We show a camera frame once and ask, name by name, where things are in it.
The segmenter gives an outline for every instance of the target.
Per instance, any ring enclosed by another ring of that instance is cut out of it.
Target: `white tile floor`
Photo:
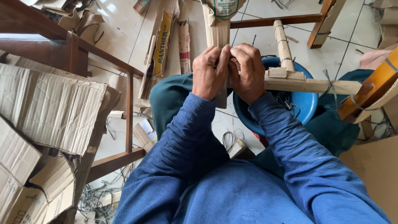
[[[148,10],[138,15],[133,10],[135,0],[97,0],[101,8],[93,4],[91,9],[102,14],[105,23],[100,29],[100,32],[104,31],[104,36],[96,46],[144,71],[143,62],[156,18],[158,1],[153,0]],[[373,23],[371,8],[363,5],[369,2],[370,0],[347,0],[330,37],[320,49],[310,50],[306,45],[313,24],[288,26],[285,29],[286,34],[299,41],[299,43],[290,42],[290,49],[296,61],[306,67],[317,79],[326,79],[322,73],[324,69],[329,71],[331,78],[338,79],[346,72],[359,68],[361,54],[355,49],[362,52],[375,49],[380,36],[379,28]],[[179,4],[181,14],[178,20],[189,18],[192,62],[207,47],[202,7],[196,0],[180,0]],[[270,0],[247,0],[233,20],[312,14],[318,13],[321,7],[318,0],[295,0],[288,5],[287,10],[281,10]],[[178,31],[174,26],[169,45],[166,76],[179,73],[177,35]],[[251,44],[254,35],[257,35],[254,46],[260,49],[261,54],[277,55],[277,45],[271,27],[233,29],[230,31],[230,43],[233,45]],[[93,79],[96,81],[107,82],[112,73],[119,74],[109,67],[92,61],[90,63],[92,65],[89,70],[93,72]],[[141,120],[142,118],[135,117],[134,124]],[[125,127],[125,120],[109,120],[109,129],[112,130],[115,140],[109,133],[104,135],[96,159],[125,150]],[[261,143],[237,118],[232,104],[232,95],[228,98],[228,108],[216,111],[212,129],[219,140],[222,140],[222,135],[227,130],[234,132],[240,129],[244,135],[244,142],[255,154],[263,149]],[[115,174],[111,174],[106,179],[113,179],[114,176]],[[100,182],[96,181],[93,184],[96,187],[100,185]]]

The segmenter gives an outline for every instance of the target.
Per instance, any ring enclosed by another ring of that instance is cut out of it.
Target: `dark green pants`
[[[355,70],[345,74],[340,80],[364,81],[373,70]],[[192,91],[192,73],[174,75],[156,84],[150,93],[149,101],[158,140],[161,139],[166,126],[172,121],[182,107],[185,98]],[[338,102],[347,96],[338,95]],[[358,133],[357,124],[342,122],[336,112],[333,94],[323,94],[318,101],[314,118],[305,125],[319,143],[325,146],[333,155],[339,156],[354,144]],[[225,147],[214,136],[209,126],[209,135],[199,146],[197,161],[193,165],[191,181],[198,180],[211,170],[221,166],[229,160]],[[283,177],[284,170],[275,161],[272,151],[267,148],[249,162],[256,166]]]

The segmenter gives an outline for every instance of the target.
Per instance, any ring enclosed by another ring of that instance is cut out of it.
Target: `blue sleeve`
[[[114,223],[170,223],[187,187],[184,181],[208,135],[215,102],[192,93],[167,130],[130,174]]]
[[[271,93],[250,105],[297,206],[315,223],[390,223],[359,177],[307,132]]]

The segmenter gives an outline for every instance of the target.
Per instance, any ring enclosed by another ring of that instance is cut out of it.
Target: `hand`
[[[252,104],[266,91],[264,90],[265,67],[261,61],[260,51],[246,43],[231,48],[231,55],[240,64],[241,74],[235,62],[228,63],[231,86],[247,104]]]
[[[192,93],[206,100],[212,100],[225,83],[227,65],[230,58],[229,44],[209,47],[194,59]]]

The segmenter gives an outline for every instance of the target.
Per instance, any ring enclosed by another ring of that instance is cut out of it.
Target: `blue sweater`
[[[249,111],[286,170],[283,180],[231,159],[187,186],[215,115],[214,101],[190,93],[126,181],[113,223],[390,223],[359,177],[270,93]]]

